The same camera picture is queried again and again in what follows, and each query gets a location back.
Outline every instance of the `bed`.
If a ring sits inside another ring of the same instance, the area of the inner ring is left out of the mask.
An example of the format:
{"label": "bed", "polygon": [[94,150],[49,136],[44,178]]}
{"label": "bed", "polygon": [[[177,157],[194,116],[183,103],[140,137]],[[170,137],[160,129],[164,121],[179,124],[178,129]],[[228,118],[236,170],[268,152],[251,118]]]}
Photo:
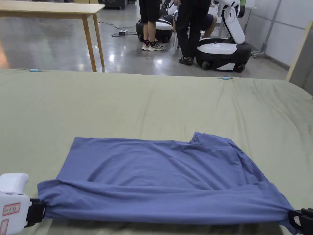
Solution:
{"label": "bed", "polygon": [[[74,137],[232,139],[294,208],[313,205],[313,99],[279,80],[0,70],[0,172],[60,171]],[[23,234],[288,234],[277,224],[164,225],[45,220]]]}

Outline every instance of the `concrete floor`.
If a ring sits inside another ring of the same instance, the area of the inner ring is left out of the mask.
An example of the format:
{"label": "concrete floor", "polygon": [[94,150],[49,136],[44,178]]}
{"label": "concrete floor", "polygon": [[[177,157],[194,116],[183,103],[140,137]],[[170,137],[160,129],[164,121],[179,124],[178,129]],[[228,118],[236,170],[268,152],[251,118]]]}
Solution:
{"label": "concrete floor", "polygon": [[[98,21],[117,27],[133,27],[136,6],[124,11],[101,10]],[[89,28],[94,47],[97,71],[101,72],[99,51],[92,18]],[[92,71],[84,28],[81,20],[0,18],[0,68],[40,70]],[[285,79],[287,71],[267,58],[250,58],[243,73],[203,71],[178,63],[180,50],[172,52],[172,42],[165,50],[142,51],[137,36],[113,38],[115,29],[100,23],[105,72],[173,76],[237,76],[263,79]]]}

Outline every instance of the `shoe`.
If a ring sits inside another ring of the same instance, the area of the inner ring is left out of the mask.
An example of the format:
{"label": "shoe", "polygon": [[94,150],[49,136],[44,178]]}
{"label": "shoe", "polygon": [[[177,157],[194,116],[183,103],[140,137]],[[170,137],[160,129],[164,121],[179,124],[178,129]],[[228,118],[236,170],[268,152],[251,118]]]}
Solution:
{"label": "shoe", "polygon": [[193,58],[188,57],[188,58],[180,58],[180,60],[178,61],[179,63],[183,64],[183,65],[193,65]]}
{"label": "shoe", "polygon": [[142,45],[142,49],[143,50],[148,50],[148,48],[149,48],[149,42],[147,42],[147,43],[144,42],[143,45]]}
{"label": "shoe", "polygon": [[160,50],[164,50],[164,47],[161,46],[160,44],[158,44],[157,42],[152,42],[150,43],[149,45],[149,48],[148,48],[149,51],[160,51]]}

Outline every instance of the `sock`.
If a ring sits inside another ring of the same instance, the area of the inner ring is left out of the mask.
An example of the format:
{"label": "sock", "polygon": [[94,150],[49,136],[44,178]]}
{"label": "sock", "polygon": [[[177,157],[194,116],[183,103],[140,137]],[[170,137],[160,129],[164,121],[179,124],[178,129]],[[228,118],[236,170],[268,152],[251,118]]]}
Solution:
{"label": "sock", "polygon": [[184,59],[190,61],[191,57],[184,57]]}

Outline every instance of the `table top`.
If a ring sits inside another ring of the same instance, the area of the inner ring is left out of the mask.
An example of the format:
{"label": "table top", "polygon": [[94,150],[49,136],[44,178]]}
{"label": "table top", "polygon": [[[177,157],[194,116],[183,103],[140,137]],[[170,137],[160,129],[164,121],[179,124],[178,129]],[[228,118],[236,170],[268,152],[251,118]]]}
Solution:
{"label": "table top", "polygon": [[103,4],[0,1],[0,12],[95,14]]}

